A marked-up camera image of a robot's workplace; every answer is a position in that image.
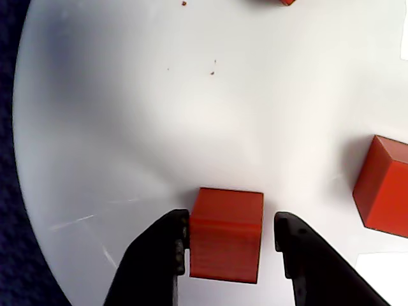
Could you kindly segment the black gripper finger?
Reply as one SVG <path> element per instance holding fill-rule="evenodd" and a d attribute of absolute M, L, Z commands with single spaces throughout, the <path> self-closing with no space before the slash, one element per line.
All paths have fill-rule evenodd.
<path fill-rule="evenodd" d="M 189 211 L 166 213 L 127 247 L 104 304 L 177 305 L 177 278 L 186 272 L 189 248 Z"/>
<path fill-rule="evenodd" d="M 296 305 L 387 305 L 357 271 L 304 220 L 274 216 L 275 250 L 292 280 Z"/>

